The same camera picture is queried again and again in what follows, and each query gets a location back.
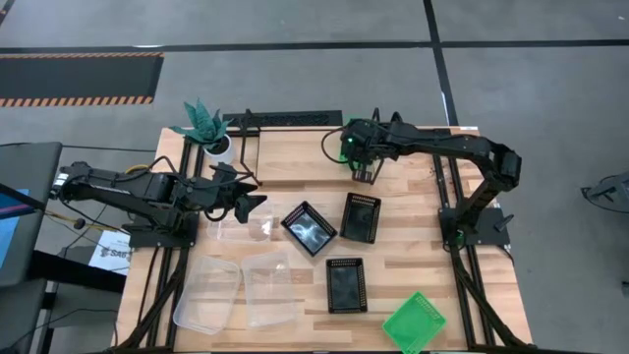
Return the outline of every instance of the concrete floor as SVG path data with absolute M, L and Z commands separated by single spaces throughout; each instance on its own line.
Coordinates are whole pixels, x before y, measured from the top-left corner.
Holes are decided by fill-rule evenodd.
M 623 0 L 433 3 L 442 40 L 629 38 Z M 0 26 L 0 47 L 428 39 L 419 0 L 16 0 Z M 444 56 L 460 124 L 479 126 L 524 158 L 520 187 L 500 202 L 516 215 L 509 229 L 534 341 L 626 353 L 629 299 L 620 282 L 629 278 L 629 218 L 588 205 L 579 188 L 628 169 L 618 151 L 629 131 L 629 47 L 445 49 Z M 151 106 L 3 108 L 0 144 L 154 149 L 161 127 L 186 124 L 182 101 L 197 96 L 223 112 L 347 116 L 379 106 L 417 124 L 446 122 L 430 49 L 182 52 L 166 54 Z M 151 152 L 80 148 L 62 155 L 62 163 L 119 170 L 151 159 Z M 105 221 L 125 220 L 105 213 Z M 58 252 L 74 237 L 46 221 L 37 247 Z M 108 324 L 67 329 L 52 352 L 79 352 L 70 342 L 102 349 L 110 337 Z

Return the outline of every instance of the wooden table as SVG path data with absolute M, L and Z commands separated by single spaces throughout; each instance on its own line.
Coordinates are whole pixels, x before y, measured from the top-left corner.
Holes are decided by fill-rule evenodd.
M 453 134 L 477 134 L 470 128 L 451 128 Z M 297 320 L 262 329 L 248 329 L 244 284 L 241 284 L 227 327 L 216 335 L 206 335 L 179 327 L 176 351 L 308 351 L 308 350 L 396 350 L 381 325 L 415 291 L 423 292 L 447 318 L 445 329 L 429 344 L 429 349 L 454 350 L 466 347 L 459 301 L 449 255 L 441 249 L 437 221 L 440 199 L 432 157 L 416 153 L 397 162 L 386 161 L 375 185 L 352 182 L 343 166 L 325 159 L 320 140 L 329 131 L 322 127 L 263 129 L 259 138 L 248 138 L 246 163 L 257 170 L 264 186 L 256 193 L 268 195 L 274 208 L 271 242 L 259 245 L 237 244 L 210 239 L 208 221 L 202 217 L 197 244 L 191 249 L 191 264 L 201 256 L 212 256 L 240 264 L 242 258 L 273 251 L 288 255 Z M 334 134 L 326 148 L 338 151 L 339 136 Z M 234 139 L 237 155 L 239 138 Z M 183 140 L 164 129 L 156 156 L 167 155 L 179 165 Z M 192 175 L 196 147 L 191 151 L 189 175 Z M 442 159 L 450 201 L 454 201 L 447 160 Z M 479 170 L 468 161 L 459 161 L 464 192 L 469 195 L 482 181 Z M 155 171 L 166 171 L 165 164 Z M 212 171 L 203 169 L 202 176 Z M 316 257 L 309 256 L 279 224 L 279 221 L 302 201 L 308 201 L 337 230 L 340 229 L 343 206 L 348 192 L 382 199 L 375 244 L 368 245 L 336 237 Z M 479 262 L 486 296 L 513 332 L 531 341 L 513 265 L 496 247 L 478 247 Z M 137 250 L 132 258 L 120 312 L 118 330 L 126 338 L 136 326 L 144 283 L 152 249 Z M 152 303 L 160 261 L 155 262 L 147 295 Z M 325 260 L 361 257 L 365 262 L 369 311 L 364 314 L 330 315 L 327 313 Z M 470 298 L 476 338 L 483 342 L 479 312 Z M 159 327 L 157 343 L 164 343 L 170 315 L 166 304 Z

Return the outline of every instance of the transparent plastic box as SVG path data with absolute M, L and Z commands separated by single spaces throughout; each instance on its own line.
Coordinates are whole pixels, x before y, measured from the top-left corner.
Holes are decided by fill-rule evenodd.
M 234 213 L 229 212 L 219 222 L 210 221 L 206 233 L 210 238 L 219 241 L 260 243 L 270 241 L 272 229 L 273 205 L 266 201 L 249 213 L 246 224 L 238 222 Z
M 237 265 L 201 257 L 186 280 L 173 321 L 181 327 L 216 334 L 227 325 L 240 280 Z
M 243 259 L 247 324 L 276 325 L 297 316 L 288 256 L 272 252 Z

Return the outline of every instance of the black tray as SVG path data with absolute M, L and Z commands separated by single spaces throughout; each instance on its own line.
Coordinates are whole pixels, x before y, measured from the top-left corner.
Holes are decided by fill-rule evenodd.
M 341 237 L 365 242 L 375 242 L 377 219 L 380 215 L 380 199 L 348 193 L 341 224 Z
M 363 259 L 327 260 L 327 311 L 352 314 L 367 311 Z
M 308 202 L 301 203 L 295 210 L 291 211 L 282 220 L 282 226 L 313 257 L 336 236 L 334 227 L 325 221 L 323 216 L 316 212 Z

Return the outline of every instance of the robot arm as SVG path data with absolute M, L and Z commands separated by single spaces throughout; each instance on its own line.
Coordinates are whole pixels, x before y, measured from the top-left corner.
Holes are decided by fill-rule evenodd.
M 65 205 L 69 201 L 94 200 L 137 215 L 132 224 L 123 225 L 132 235 L 132 244 L 137 244 L 134 238 L 150 239 L 151 234 L 183 239 L 187 234 L 196 233 L 192 219 L 201 211 L 212 213 L 215 209 L 224 209 L 219 218 L 213 219 L 218 221 L 234 209 L 238 221 L 246 223 L 249 212 L 266 200 L 266 196 L 248 196 L 257 186 L 240 182 L 244 178 L 236 179 L 233 167 L 219 164 L 214 169 L 211 180 L 185 179 L 177 173 L 154 173 L 145 169 L 127 174 L 74 162 L 60 168 L 51 198 Z
M 520 181 L 522 158 L 509 147 L 483 137 L 450 135 L 448 130 L 420 130 L 402 122 L 397 113 L 389 123 L 380 123 L 379 118 L 353 120 L 343 128 L 341 141 L 341 156 L 352 169 L 352 178 L 371 184 L 385 158 L 397 160 L 424 152 L 474 162 L 485 180 L 470 198 L 457 205 L 457 227 L 464 233 L 476 232 L 481 211 L 500 192 L 514 189 Z M 371 173 L 367 167 L 376 160 L 380 163 Z

